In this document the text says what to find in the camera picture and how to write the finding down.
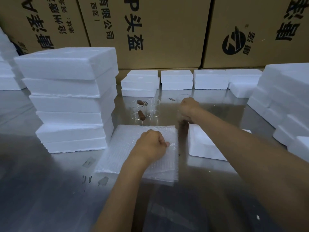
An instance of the person's left hand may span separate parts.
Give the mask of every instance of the person's left hand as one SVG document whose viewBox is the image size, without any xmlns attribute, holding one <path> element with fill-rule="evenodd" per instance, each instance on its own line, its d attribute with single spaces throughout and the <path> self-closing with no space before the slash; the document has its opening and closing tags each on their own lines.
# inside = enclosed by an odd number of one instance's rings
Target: person's left hand
<svg viewBox="0 0 309 232">
<path fill-rule="evenodd" d="M 164 156 L 166 148 L 169 146 L 170 143 L 164 140 L 159 131 L 149 129 L 147 132 L 142 133 L 141 137 L 136 141 L 128 160 L 133 159 L 147 168 L 151 163 Z"/>
</svg>

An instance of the brown cardboard box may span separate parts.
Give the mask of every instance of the brown cardboard box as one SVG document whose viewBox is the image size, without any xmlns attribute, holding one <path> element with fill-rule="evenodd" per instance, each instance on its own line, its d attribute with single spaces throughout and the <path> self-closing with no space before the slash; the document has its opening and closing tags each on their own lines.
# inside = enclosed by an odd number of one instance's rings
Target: brown cardboard box
<svg viewBox="0 0 309 232">
<path fill-rule="evenodd" d="M 215 0 L 203 68 L 309 62 L 308 0 Z"/>
<path fill-rule="evenodd" d="M 76 0 L 0 0 L 0 26 L 22 53 L 90 46 Z"/>
<path fill-rule="evenodd" d="M 199 67 L 210 0 L 78 0 L 92 47 L 120 69 Z"/>
<path fill-rule="evenodd" d="M 161 77 L 161 71 L 165 71 L 165 70 L 191 70 L 191 72 L 193 73 L 195 69 L 198 69 L 198 68 L 165 68 L 165 69 L 161 68 L 161 69 L 148 69 L 148 70 L 158 70 L 159 77 Z M 120 85 L 120 82 L 122 81 L 122 79 L 125 78 L 127 74 L 129 73 L 129 71 L 131 70 L 132 69 L 119 69 L 119 74 L 116 76 L 117 85 Z"/>
</svg>

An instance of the person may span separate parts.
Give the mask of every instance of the person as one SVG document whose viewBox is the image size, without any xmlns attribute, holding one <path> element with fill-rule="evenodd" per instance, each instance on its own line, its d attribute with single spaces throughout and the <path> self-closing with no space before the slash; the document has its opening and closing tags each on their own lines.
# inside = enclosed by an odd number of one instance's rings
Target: person
<svg viewBox="0 0 309 232">
<path fill-rule="evenodd" d="M 198 124 L 286 231 L 308 231 L 309 164 L 203 110 L 185 98 L 180 112 Z M 137 191 L 146 168 L 168 148 L 160 132 L 143 133 L 123 164 L 93 231 L 131 231 Z"/>
</svg>

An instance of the person's left arm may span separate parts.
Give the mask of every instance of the person's left arm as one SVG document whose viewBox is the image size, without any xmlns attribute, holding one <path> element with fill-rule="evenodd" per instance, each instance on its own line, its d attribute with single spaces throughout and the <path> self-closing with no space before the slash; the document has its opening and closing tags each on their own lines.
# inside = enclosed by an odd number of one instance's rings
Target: person's left arm
<svg viewBox="0 0 309 232">
<path fill-rule="evenodd" d="M 141 135 L 122 165 L 93 232 L 131 231 L 141 178 L 147 167 L 165 154 L 168 146 L 169 142 L 165 142 L 158 131 L 148 130 Z"/>
</svg>

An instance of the bubble wrap bag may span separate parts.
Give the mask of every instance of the bubble wrap bag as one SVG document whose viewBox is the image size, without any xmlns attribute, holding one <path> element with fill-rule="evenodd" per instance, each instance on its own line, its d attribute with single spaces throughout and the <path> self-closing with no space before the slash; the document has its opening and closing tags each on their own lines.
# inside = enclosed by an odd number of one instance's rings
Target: bubble wrap bag
<svg viewBox="0 0 309 232">
<path fill-rule="evenodd" d="M 170 142 L 165 155 L 151 164 L 143 178 L 173 182 L 178 180 L 178 131 L 175 126 L 137 126 L 118 125 L 112 140 L 99 160 L 95 171 L 104 173 L 119 173 L 122 164 L 140 138 L 149 129 L 160 131 L 165 141 Z"/>
</svg>

